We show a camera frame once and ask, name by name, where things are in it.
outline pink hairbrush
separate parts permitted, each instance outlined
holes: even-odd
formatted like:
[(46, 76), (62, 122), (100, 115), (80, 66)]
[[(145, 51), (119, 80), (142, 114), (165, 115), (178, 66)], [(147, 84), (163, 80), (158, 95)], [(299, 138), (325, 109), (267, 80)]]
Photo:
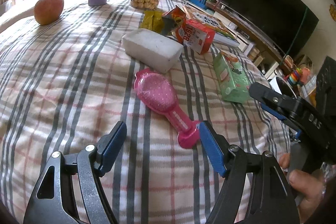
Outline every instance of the pink hairbrush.
[(200, 138), (200, 121), (191, 121), (179, 106), (176, 91), (163, 75), (149, 68), (135, 74), (134, 89), (140, 100), (151, 110), (165, 115), (178, 132), (182, 148), (192, 148)]

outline small box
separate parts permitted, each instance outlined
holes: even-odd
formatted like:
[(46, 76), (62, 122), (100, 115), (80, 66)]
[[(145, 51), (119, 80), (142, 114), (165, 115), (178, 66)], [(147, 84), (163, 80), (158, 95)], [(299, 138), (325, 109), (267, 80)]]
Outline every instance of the small box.
[(198, 54), (209, 51), (216, 34), (213, 29), (192, 19), (186, 20), (180, 31), (180, 35), (183, 37), (183, 44), (192, 48)]
[(236, 56), (220, 52), (213, 60), (213, 67), (223, 100), (244, 103), (250, 99), (250, 81)]
[(207, 14), (206, 12), (202, 12), (196, 10), (191, 6), (184, 5), (183, 10), (186, 14), (187, 20), (194, 20), (201, 23), (203, 26), (207, 26), (221, 35), (228, 37), (236, 42), (236, 38), (230, 33), (230, 31), (224, 26), (224, 24), (216, 17)]

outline apple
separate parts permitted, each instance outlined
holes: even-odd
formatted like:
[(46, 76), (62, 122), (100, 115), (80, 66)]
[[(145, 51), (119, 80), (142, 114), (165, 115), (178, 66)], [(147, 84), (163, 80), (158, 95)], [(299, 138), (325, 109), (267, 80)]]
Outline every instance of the apple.
[(35, 20), (48, 25), (58, 20), (64, 8), (64, 0), (39, 0), (34, 7)]

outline cable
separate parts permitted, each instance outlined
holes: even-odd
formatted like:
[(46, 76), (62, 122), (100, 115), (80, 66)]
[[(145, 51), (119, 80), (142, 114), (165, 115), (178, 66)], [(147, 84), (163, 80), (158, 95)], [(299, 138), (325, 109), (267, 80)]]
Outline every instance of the cable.
[(285, 56), (283, 57), (283, 60), (282, 60), (282, 61), (280, 62), (280, 64), (279, 64), (279, 66), (281, 66), (281, 65), (284, 63), (285, 58), (287, 57), (287, 55), (288, 55), (289, 52), (291, 51), (291, 49), (292, 49), (292, 47), (293, 47), (293, 44), (294, 44), (294, 42), (295, 42), (295, 40), (296, 40), (297, 36), (299, 35), (299, 32), (300, 32), (300, 30), (301, 30), (301, 28), (302, 28), (303, 22), (304, 22), (304, 20), (305, 20), (306, 17), (307, 17), (307, 12), (308, 12), (308, 6), (306, 6), (306, 10), (304, 11), (304, 15), (303, 15), (303, 18), (302, 18), (300, 27), (299, 27), (299, 29), (298, 29), (297, 32), (296, 32), (296, 35), (295, 35), (295, 37), (294, 37), (294, 39), (293, 39), (293, 41), (292, 41), (292, 44), (290, 45), (288, 51), (286, 52)]

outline metal screw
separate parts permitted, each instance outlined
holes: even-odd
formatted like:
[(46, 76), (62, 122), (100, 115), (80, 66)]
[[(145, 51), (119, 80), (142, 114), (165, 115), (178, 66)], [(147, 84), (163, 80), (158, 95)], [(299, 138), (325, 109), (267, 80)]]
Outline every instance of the metal screw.
[(59, 151), (55, 151), (55, 152), (53, 152), (53, 153), (51, 154), (51, 156), (52, 156), (53, 158), (58, 158), (60, 155), (61, 155), (61, 152), (59, 152)]
[(271, 158), (273, 157), (273, 154), (270, 151), (265, 151), (265, 156)]
[(232, 144), (232, 145), (230, 145), (230, 150), (232, 152), (237, 152), (239, 150), (239, 146), (237, 146), (235, 144)]
[(89, 144), (87, 147), (85, 147), (85, 150), (88, 152), (91, 152), (95, 149), (95, 146), (93, 144)]

